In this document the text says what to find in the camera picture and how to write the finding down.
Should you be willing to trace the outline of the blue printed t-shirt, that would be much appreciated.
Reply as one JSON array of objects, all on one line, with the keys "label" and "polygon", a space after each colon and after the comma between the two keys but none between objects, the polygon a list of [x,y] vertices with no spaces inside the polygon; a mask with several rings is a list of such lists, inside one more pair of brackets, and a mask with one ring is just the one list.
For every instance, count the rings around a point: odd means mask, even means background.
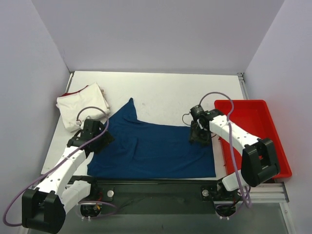
[{"label": "blue printed t-shirt", "polygon": [[189,141],[190,128],[137,119],[131,98],[109,119],[114,141],[94,154],[87,174],[112,179],[215,177],[211,144]]}]

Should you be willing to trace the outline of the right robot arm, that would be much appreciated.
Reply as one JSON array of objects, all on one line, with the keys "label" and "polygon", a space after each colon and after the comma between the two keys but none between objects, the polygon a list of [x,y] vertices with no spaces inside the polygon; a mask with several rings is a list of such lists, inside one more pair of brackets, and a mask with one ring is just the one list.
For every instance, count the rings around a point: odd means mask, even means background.
[{"label": "right robot arm", "polygon": [[230,144],[230,149],[241,155],[241,168],[234,162],[234,173],[222,178],[216,186],[216,194],[227,199],[234,190],[259,184],[275,177],[281,171],[274,142],[269,138],[254,136],[233,122],[217,109],[204,111],[200,106],[190,110],[190,142],[206,143],[215,133]]}]

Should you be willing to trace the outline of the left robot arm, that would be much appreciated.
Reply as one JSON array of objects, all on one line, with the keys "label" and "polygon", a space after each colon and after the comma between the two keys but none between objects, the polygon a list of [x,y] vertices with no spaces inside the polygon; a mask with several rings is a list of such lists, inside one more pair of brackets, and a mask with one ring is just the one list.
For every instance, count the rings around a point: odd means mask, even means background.
[{"label": "left robot arm", "polygon": [[39,184],[22,195],[22,226],[49,234],[58,233],[67,213],[82,199],[92,201],[98,187],[86,182],[67,184],[90,153],[101,150],[114,139],[107,131],[109,124],[88,119],[83,128],[71,137],[53,169],[43,174]]}]

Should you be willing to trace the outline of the folded white t-shirt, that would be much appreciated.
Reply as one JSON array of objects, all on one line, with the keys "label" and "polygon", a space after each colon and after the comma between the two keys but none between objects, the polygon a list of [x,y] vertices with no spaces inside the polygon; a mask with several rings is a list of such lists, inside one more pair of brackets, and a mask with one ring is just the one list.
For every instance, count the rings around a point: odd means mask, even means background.
[{"label": "folded white t-shirt", "polygon": [[58,107],[65,129],[78,130],[87,118],[100,119],[109,115],[110,106],[104,98],[104,90],[97,83],[87,85],[81,92],[66,97],[58,97]]}]

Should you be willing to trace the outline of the red plastic bin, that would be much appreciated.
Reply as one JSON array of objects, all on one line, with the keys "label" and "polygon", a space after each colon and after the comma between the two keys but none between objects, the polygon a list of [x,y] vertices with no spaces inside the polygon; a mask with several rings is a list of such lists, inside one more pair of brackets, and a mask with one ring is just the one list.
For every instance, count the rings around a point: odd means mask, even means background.
[{"label": "red plastic bin", "polygon": [[[274,142],[281,169],[281,172],[275,176],[274,179],[290,178],[292,176],[292,171],[266,102],[264,100],[233,100],[233,103],[234,111],[230,116],[230,120],[232,122],[254,136],[260,137],[262,139],[269,138]],[[214,102],[214,106],[215,109],[219,109],[226,115],[232,107],[229,100],[216,100]],[[218,137],[218,140],[221,142],[226,175],[229,175],[234,172],[233,162],[230,154],[230,145],[221,137]],[[237,150],[234,150],[234,156],[237,163],[237,168],[241,169],[242,159]]]}]

